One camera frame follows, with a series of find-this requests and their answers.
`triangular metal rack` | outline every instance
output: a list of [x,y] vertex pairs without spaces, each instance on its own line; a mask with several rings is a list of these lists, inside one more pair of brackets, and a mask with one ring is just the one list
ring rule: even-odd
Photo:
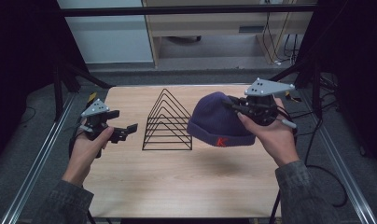
[[142,150],[192,150],[187,133],[190,113],[163,89],[148,117]]

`desk panel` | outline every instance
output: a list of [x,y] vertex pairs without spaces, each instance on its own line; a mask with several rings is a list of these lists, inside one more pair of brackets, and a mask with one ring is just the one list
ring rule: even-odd
[[257,141],[250,147],[211,147],[192,138],[192,150],[142,150],[147,117],[165,88],[192,111],[214,91],[244,96],[247,85],[115,87],[105,100],[138,123],[126,141],[109,143],[84,188],[94,193],[95,217],[268,217],[278,192],[273,159]]

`white wall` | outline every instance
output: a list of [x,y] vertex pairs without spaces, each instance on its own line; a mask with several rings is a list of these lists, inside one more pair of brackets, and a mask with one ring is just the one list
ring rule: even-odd
[[[141,0],[58,0],[61,8],[141,7]],[[144,16],[66,17],[86,63],[151,63]]]

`human hand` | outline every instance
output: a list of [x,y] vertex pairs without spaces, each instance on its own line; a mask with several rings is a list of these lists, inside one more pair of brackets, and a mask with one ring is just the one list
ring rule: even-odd
[[106,147],[113,131],[113,127],[107,127],[93,141],[88,139],[84,133],[80,133],[73,146],[72,155],[63,175],[63,180],[81,187],[84,179],[90,173],[92,162],[95,160],[99,150]]
[[[283,107],[281,99],[275,98],[274,100],[277,105]],[[300,159],[291,128],[280,120],[276,120],[269,126],[260,126],[244,114],[238,113],[238,118],[246,129],[260,140],[279,167]]]

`person's left hand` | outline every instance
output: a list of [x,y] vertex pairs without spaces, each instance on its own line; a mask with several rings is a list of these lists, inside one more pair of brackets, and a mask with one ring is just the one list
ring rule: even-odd
[[95,160],[99,150],[106,147],[113,131],[113,127],[107,127],[93,141],[89,140],[84,133],[79,134],[73,147],[69,164],[63,175],[63,180],[81,187],[84,179],[90,173],[92,162]]

